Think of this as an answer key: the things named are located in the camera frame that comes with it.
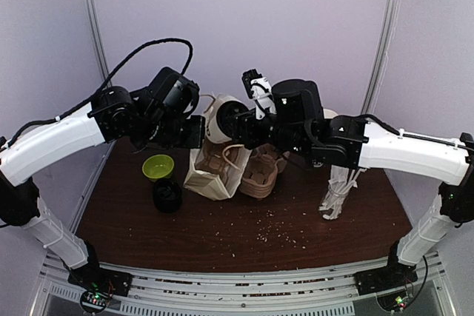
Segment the single cardboard cup carrier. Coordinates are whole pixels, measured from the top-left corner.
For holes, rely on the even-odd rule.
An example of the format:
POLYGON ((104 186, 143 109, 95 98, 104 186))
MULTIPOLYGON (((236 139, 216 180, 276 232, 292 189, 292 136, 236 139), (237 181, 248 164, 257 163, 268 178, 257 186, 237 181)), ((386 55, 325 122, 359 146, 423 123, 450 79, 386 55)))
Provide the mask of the single cardboard cup carrier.
POLYGON ((205 141, 202 148, 203 158, 196 162, 195 168, 204 172, 218 175, 223 183, 227 182, 227 162, 222 157, 225 144, 213 144, 205 141))

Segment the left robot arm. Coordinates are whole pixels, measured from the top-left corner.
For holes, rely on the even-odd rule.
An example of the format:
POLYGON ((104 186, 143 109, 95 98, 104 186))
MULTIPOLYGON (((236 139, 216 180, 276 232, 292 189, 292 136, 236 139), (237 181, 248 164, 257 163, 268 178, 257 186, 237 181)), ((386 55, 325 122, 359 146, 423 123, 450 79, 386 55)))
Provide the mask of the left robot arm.
POLYGON ((129 138, 137 150, 148 144, 199 148, 204 139, 204 118, 193 113, 198 100, 197 83, 164 67, 140 90, 106 87, 70 114, 3 141, 1 220, 28 231, 90 289, 100 289, 107 275, 99 268, 93 247, 50 211, 34 175, 120 138, 129 138))

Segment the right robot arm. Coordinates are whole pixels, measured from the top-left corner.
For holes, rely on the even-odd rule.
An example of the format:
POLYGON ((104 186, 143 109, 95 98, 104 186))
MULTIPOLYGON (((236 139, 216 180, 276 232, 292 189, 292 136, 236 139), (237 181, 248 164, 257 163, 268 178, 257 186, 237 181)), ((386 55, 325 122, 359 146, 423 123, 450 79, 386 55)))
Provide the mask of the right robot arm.
POLYGON ((393 169, 441 181, 432 206, 418 226, 393 244, 390 263, 380 271, 393 288, 447 232, 473 220, 473 137, 451 140, 404 133, 371 114, 324 117, 313 81, 289 79, 270 85, 245 79, 256 107, 233 120, 236 139, 248 149, 272 144, 304 158, 309 167, 393 169))

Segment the stack of white paper cups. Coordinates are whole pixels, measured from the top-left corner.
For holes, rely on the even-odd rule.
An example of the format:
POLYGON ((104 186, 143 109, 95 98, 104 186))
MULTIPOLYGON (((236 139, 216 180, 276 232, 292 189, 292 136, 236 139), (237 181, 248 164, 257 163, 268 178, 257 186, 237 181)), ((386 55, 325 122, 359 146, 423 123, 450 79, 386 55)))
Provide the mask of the stack of white paper cups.
POLYGON ((334 119, 336 116, 338 116, 338 113, 335 112, 334 110, 330 110, 327 108, 323 109, 323 116, 325 121, 329 121, 334 119))

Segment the stack of cardboard cup carriers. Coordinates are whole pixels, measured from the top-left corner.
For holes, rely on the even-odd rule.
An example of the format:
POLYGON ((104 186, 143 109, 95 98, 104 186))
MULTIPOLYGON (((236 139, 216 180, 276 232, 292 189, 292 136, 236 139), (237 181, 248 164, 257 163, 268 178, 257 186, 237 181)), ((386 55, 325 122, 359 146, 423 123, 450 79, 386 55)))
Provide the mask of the stack of cardboard cup carriers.
POLYGON ((280 152, 271 144, 253 150, 239 192, 257 200, 266 198, 273 191, 278 175, 284 171, 289 156, 289 152, 280 152))

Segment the white paper takeout bag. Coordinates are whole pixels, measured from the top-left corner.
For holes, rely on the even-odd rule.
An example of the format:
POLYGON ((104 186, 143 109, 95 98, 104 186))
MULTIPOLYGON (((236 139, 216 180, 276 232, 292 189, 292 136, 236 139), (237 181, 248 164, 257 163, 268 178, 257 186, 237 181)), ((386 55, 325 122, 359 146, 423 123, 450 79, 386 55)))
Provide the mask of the white paper takeout bag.
POLYGON ((204 110, 204 141, 200 149, 190 150, 189 169, 184 188, 212 201, 232 198, 240 186, 251 151, 234 144, 218 127, 217 113, 222 104, 235 101, 231 95, 208 95, 212 99, 204 110))

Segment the stack of black cup lids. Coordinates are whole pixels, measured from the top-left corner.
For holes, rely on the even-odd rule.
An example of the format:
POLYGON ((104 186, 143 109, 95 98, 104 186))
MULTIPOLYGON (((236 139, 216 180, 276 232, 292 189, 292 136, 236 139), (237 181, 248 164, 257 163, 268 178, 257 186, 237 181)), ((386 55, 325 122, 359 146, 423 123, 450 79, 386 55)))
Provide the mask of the stack of black cup lids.
POLYGON ((153 185, 153 203, 159 212, 177 212, 182 205, 181 187, 171 179, 158 179, 153 185))

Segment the black plastic cup lid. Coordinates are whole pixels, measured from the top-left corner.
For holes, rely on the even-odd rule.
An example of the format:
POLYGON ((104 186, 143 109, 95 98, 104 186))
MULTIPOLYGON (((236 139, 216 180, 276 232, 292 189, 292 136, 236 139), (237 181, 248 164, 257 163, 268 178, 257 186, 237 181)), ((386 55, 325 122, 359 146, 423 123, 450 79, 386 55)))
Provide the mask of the black plastic cup lid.
POLYGON ((224 102, 216 114, 218 128, 228 138, 235 139, 238 133, 237 116, 247 111, 247 106, 240 101, 224 102))

